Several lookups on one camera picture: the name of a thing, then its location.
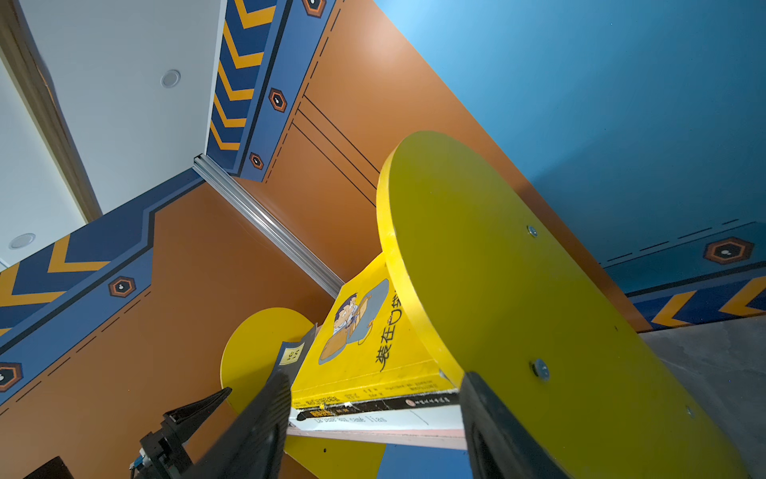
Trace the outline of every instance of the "cartoon character's face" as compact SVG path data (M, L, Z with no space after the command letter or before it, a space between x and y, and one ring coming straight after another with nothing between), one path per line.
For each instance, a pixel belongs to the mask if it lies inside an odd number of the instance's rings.
M338 312L338 319L335 321L336 329L349 319L354 310L354 302L356 302L356 296L352 297L352 299Z

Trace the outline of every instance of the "metal screw head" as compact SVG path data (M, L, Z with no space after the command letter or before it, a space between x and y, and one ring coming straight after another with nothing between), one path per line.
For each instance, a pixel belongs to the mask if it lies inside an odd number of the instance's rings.
M548 365L542 359L537 359L532 363L532 372L543 381L548 381L551 378L551 370L548 369Z

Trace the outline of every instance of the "white ceiling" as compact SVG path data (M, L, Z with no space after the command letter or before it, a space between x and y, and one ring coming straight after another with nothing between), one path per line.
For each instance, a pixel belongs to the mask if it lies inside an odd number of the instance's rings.
M21 0L104 213L205 148L220 0ZM175 69L172 89L161 76Z
M225 0L20 0L104 213L205 150ZM181 73L176 87L160 78ZM0 271L84 224L25 105L0 74ZM35 241L11 250L11 239Z
M0 63L0 271L85 224L8 71ZM12 250L24 233L36 239Z

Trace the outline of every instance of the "cartoon illustration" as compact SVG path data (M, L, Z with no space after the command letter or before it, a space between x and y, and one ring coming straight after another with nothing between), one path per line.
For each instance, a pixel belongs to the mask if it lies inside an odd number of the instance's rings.
M346 344L362 343L370 334L375 317L388 296L388 280L372 288L358 303L359 295L354 293L336 311L332 324L332 337L327 340L319 364L338 356Z

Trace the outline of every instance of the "yellow book cover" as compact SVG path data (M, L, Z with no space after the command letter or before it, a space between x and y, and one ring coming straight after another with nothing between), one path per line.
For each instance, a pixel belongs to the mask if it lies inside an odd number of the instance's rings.
M341 288L293 383L293 407L455 388L412 328L380 254Z

